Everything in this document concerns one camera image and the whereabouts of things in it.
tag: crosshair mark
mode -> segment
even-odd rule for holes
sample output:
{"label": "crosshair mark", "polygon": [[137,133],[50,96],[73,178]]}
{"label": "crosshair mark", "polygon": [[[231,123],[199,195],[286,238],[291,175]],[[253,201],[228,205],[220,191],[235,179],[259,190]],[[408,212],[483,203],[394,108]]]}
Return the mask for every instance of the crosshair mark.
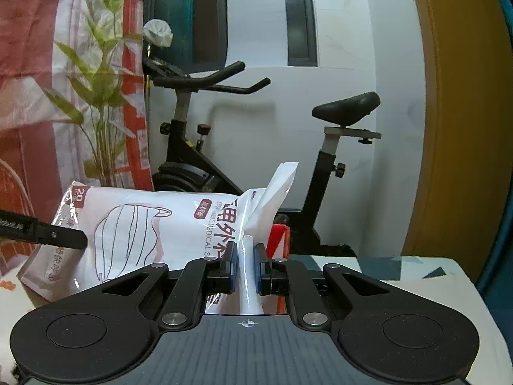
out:
{"label": "crosshair mark", "polygon": [[248,318],[247,320],[244,320],[242,323],[239,323],[239,324],[241,324],[243,327],[249,329],[250,327],[252,327],[258,323],[255,323]]}

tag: drawing of face mask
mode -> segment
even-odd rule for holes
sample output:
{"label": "drawing of face mask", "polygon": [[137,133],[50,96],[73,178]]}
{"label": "drawing of face mask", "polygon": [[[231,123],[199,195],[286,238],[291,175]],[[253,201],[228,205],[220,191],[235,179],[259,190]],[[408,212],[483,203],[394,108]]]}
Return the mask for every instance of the drawing of face mask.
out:
{"label": "drawing of face mask", "polygon": [[94,231],[94,264],[100,283],[153,263],[159,253],[161,256],[158,219],[171,214],[167,208],[138,204],[112,209]]}

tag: face mask package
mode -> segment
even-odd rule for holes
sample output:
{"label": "face mask package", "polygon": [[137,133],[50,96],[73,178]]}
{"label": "face mask package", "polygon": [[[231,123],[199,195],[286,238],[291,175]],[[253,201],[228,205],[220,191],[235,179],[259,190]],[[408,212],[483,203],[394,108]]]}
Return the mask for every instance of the face mask package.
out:
{"label": "face mask package", "polygon": [[204,256],[222,257],[238,245],[238,290],[211,297],[208,313],[259,314],[268,297],[255,289],[253,246],[267,244],[274,215],[288,193],[297,163],[279,165],[267,188],[241,196],[221,193],[148,192],[90,187],[73,182],[53,224],[82,230],[85,251],[38,246],[18,278],[48,301],[75,294],[154,262],[169,270]]}

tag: stationary bike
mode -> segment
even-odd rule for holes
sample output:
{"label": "stationary bike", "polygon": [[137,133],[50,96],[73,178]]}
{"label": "stationary bike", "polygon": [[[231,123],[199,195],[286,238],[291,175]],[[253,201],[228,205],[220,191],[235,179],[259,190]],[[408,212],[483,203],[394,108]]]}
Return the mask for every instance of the stationary bike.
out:
{"label": "stationary bike", "polygon": [[[155,190],[241,195],[242,190],[201,152],[204,137],[209,134],[210,126],[198,125],[199,139],[196,145],[185,139],[190,98],[192,92],[199,90],[252,94],[269,85],[270,79],[264,78],[249,88],[218,85],[224,79],[245,69],[244,63],[240,61],[202,78],[191,78],[176,66],[155,58],[144,58],[143,67],[145,74],[153,80],[154,86],[176,91],[174,118],[171,123],[162,123],[160,128],[161,134],[168,135],[169,140],[166,162],[160,165],[158,172],[153,175]],[[319,250],[321,242],[319,234],[314,229],[314,223],[332,172],[336,177],[342,178],[346,168],[345,164],[334,164],[339,139],[341,136],[357,137],[364,145],[371,144],[372,139],[381,139],[380,133],[348,127],[370,114],[380,102],[375,92],[368,92],[322,104],[312,110],[313,117],[336,124],[338,127],[324,128],[324,142],[317,155],[303,208],[281,208],[276,215],[275,222],[287,224],[291,229],[292,252],[315,254]]]}

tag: bike seat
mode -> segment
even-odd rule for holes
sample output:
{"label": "bike seat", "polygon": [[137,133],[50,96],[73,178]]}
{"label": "bike seat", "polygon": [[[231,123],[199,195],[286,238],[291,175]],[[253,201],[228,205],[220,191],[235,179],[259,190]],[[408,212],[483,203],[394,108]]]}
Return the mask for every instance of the bike seat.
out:
{"label": "bike seat", "polygon": [[378,94],[371,91],[314,107],[312,116],[320,118],[325,122],[347,127],[359,122],[375,110],[380,103],[381,100]]}

